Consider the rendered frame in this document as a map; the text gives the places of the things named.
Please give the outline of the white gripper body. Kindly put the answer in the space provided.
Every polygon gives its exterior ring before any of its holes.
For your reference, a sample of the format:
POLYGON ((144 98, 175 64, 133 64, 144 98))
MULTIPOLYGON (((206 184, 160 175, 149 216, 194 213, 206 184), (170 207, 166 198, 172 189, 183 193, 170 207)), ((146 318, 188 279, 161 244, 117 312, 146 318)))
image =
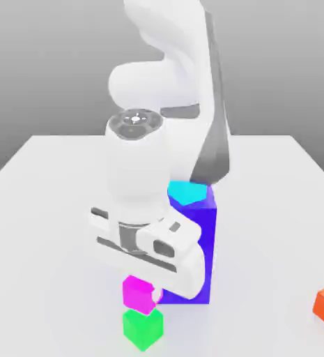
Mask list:
POLYGON ((90 250, 117 269, 186 299, 205 281, 201 227, 169 207, 163 218, 143 224, 112 220, 108 212, 90 212, 90 250))

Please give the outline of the small magenta cube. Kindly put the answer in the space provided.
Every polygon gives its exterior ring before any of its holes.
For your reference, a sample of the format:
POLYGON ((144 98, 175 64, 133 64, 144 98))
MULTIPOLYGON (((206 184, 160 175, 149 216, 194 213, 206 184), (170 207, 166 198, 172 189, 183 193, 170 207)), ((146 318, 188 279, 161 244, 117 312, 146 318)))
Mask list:
POLYGON ((123 289, 123 304, 137 312, 144 315, 149 315, 156 307, 152 301, 152 291, 154 286, 136 278, 133 275, 129 275, 122 285, 123 289))

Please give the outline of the small green cube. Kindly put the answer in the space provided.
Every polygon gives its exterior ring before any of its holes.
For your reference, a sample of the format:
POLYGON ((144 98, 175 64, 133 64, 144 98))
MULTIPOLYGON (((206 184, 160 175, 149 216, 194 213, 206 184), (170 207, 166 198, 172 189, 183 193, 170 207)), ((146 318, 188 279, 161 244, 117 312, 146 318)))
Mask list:
POLYGON ((158 309, 149 315, 129 309, 123 313, 123 334, 138 350, 145 351, 164 335, 164 316, 158 309))

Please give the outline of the small cyan cube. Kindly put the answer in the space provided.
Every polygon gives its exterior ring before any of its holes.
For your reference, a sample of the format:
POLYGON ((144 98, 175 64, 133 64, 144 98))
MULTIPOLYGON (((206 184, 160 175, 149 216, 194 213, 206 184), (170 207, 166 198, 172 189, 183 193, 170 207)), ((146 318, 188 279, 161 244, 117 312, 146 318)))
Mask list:
POLYGON ((168 195, 183 206, 203 201, 207 191, 207 185, 189 181, 171 181, 168 187, 168 195))

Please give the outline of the large blue box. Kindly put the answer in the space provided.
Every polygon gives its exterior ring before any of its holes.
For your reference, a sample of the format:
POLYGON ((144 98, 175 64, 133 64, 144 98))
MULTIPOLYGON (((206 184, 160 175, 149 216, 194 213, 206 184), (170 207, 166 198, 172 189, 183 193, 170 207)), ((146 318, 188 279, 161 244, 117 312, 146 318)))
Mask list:
POLYGON ((182 296, 164 290, 160 304, 164 305, 187 305, 199 304, 207 305, 210 302, 210 290, 213 271, 213 253, 215 247, 215 228, 217 221, 217 204, 211 186, 208 186, 207 197, 203 201, 183 206, 169 195, 171 205, 184 216, 194 221, 201 227, 201 237, 199 245, 205 257, 205 282, 201 291, 195 298, 188 300, 182 296))

